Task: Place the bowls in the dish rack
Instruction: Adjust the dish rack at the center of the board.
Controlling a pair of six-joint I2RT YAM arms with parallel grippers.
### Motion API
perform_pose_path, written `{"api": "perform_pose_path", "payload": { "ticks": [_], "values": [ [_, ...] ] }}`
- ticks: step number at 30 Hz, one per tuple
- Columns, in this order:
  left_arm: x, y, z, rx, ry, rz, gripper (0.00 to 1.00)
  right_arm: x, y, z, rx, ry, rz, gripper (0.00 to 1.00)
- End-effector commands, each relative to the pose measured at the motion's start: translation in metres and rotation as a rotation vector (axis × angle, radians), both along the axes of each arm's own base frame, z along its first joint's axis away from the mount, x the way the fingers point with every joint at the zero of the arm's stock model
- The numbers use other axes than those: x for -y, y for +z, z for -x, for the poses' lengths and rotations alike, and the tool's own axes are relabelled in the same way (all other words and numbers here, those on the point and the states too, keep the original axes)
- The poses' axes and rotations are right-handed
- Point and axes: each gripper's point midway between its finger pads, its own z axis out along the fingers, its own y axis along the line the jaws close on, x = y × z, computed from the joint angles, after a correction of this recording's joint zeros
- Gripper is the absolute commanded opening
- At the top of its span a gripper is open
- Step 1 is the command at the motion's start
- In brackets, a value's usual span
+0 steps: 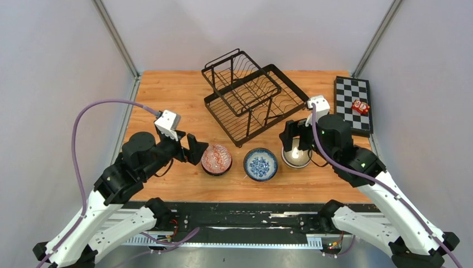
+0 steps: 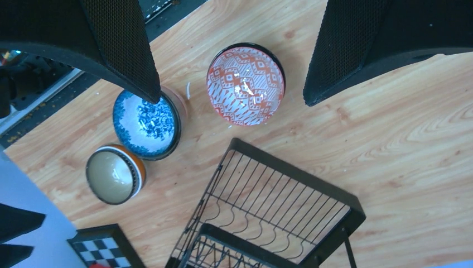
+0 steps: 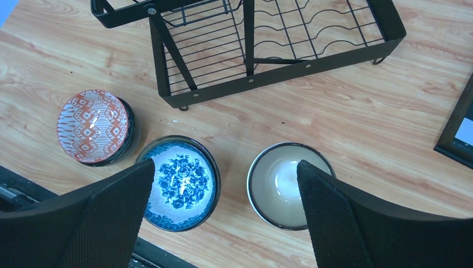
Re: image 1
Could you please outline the black wire dish rack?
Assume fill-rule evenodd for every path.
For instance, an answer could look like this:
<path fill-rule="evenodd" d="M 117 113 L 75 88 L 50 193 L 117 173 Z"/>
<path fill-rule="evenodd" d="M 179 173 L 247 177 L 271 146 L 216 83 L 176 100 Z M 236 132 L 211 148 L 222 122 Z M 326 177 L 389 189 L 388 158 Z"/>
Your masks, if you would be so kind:
<path fill-rule="evenodd" d="M 234 49 L 204 65 L 213 93 L 207 110 L 236 147 L 302 110 L 309 97 L 274 64 L 261 67 Z"/>

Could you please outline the blue floral bowl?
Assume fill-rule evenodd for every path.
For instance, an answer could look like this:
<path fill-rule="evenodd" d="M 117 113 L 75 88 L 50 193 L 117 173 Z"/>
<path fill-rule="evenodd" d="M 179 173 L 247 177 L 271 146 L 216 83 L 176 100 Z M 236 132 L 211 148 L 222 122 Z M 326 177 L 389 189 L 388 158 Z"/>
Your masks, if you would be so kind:
<path fill-rule="evenodd" d="M 278 171 L 278 161 L 275 154 L 266 148 L 250 150 L 243 162 L 247 177 L 254 181 L 264 182 L 271 180 Z"/>

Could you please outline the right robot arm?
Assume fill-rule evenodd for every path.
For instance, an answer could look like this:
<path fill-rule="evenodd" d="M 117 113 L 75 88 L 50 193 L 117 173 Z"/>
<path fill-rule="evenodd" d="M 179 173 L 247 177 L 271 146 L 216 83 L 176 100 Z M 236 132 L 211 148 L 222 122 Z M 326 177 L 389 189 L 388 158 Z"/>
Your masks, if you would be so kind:
<path fill-rule="evenodd" d="M 327 114 L 287 121 L 279 136 L 289 151 L 299 138 L 299 148 L 322 156 L 339 178 L 366 195 L 389 221 L 385 226 L 361 216 L 336 200 L 318 213 L 322 231 L 336 229 L 369 242 L 386 253 L 396 267 L 442 267 L 459 238 L 437 228 L 397 187 L 383 162 L 369 149 L 354 144 L 351 127 L 341 117 Z"/>

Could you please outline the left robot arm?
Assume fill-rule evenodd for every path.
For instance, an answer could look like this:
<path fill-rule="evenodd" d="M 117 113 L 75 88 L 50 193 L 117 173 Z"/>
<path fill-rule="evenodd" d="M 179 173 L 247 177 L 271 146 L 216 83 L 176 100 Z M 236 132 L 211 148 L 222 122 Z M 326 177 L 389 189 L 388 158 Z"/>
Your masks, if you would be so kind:
<path fill-rule="evenodd" d="M 101 258 L 127 239 L 155 228 L 166 230 L 171 223 L 171 211 L 160 198 L 147 201 L 137 212 L 112 227 L 102 230 L 103 224 L 143 189 L 144 183 L 173 160 L 197 165 L 208 143 L 187 135 L 189 148 L 180 140 L 137 132 L 122 145 L 115 163 L 107 167 L 95 182 L 93 190 L 65 229 L 48 242 L 33 248 L 41 264 L 50 267 L 94 267 Z"/>

